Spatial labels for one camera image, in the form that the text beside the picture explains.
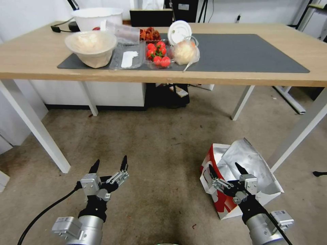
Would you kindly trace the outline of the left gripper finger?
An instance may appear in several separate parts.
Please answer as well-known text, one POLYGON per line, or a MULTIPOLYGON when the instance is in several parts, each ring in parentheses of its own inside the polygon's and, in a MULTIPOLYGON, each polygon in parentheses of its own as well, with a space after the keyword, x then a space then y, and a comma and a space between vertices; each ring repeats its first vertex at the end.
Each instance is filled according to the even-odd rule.
POLYGON ((116 172, 112 177, 110 177, 106 181, 106 183, 121 185, 129 177, 129 173, 127 170, 128 170, 127 155, 125 155, 121 163, 120 171, 116 172))
POLYGON ((97 159, 96 162, 91 166, 89 174, 96 174, 99 168, 100 160, 97 159))

